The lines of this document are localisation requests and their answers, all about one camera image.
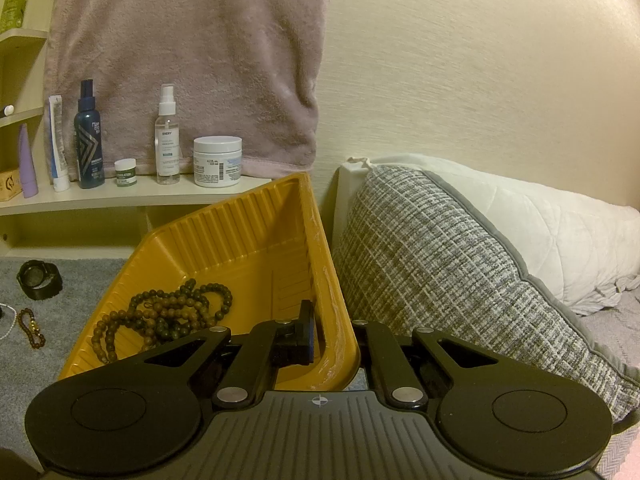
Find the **circular pad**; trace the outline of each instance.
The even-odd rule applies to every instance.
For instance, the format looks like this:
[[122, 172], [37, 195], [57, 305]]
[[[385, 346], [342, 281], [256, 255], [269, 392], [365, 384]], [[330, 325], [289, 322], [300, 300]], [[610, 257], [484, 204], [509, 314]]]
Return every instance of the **circular pad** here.
[[518, 389], [507, 379], [454, 386], [438, 407], [438, 426], [462, 455], [499, 476], [585, 468], [609, 441], [609, 409], [588, 388], [549, 376]]
[[566, 408], [553, 395], [536, 390], [516, 390], [494, 400], [494, 415], [514, 430], [543, 433], [564, 422]]
[[95, 390], [76, 399], [71, 416], [88, 430], [116, 431], [128, 428], [145, 414], [146, 401], [122, 388]]
[[40, 461], [73, 476], [128, 477], [182, 450], [200, 426], [200, 403], [158, 368], [108, 365], [40, 392], [24, 418]]

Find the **bedding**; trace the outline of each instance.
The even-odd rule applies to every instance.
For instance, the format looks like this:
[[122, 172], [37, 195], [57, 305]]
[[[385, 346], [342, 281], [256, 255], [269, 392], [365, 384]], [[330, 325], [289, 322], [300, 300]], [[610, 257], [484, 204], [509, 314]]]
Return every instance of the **bedding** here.
[[581, 194], [483, 173], [425, 155], [351, 159], [339, 170], [333, 245], [350, 201], [376, 164], [402, 164], [439, 175], [516, 247], [527, 269], [576, 314], [615, 306], [639, 285], [640, 212]]
[[[640, 290], [623, 292], [615, 308], [581, 319], [598, 341], [636, 367], [640, 366]], [[623, 421], [625, 431], [609, 441], [597, 471], [607, 480], [640, 480], [640, 413]]]
[[334, 262], [352, 317], [399, 334], [433, 326], [571, 378], [599, 394], [614, 421], [640, 404], [640, 372], [597, 343], [510, 242], [433, 173], [373, 168]]

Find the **white tube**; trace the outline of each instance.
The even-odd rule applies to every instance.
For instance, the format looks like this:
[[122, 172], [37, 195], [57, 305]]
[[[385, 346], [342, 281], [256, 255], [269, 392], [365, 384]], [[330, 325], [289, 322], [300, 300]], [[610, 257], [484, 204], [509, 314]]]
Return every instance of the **white tube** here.
[[69, 175], [66, 168], [65, 147], [62, 143], [62, 96], [60, 95], [49, 96], [49, 124], [53, 189], [64, 191], [69, 189]]

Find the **quilted pillow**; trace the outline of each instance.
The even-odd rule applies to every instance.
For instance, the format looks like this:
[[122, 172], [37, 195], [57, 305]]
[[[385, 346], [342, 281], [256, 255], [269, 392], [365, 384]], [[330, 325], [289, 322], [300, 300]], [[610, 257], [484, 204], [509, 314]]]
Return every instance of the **quilted pillow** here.
[[640, 371], [595, 342], [508, 240], [433, 173], [374, 168], [334, 260], [353, 318], [397, 334], [433, 326], [578, 381], [615, 422], [640, 404]]

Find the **black spray nozzle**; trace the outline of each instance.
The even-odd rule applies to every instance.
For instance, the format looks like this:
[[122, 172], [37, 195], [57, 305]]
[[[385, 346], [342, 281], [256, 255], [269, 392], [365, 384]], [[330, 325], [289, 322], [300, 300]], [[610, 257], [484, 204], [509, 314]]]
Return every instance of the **black spray nozzle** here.
[[85, 97], [93, 97], [93, 96], [94, 96], [94, 80], [83, 79], [80, 82], [80, 98], [84, 99]]
[[93, 79], [83, 79], [80, 82], [80, 98], [78, 99], [78, 111], [85, 112], [88, 110], [95, 110]]

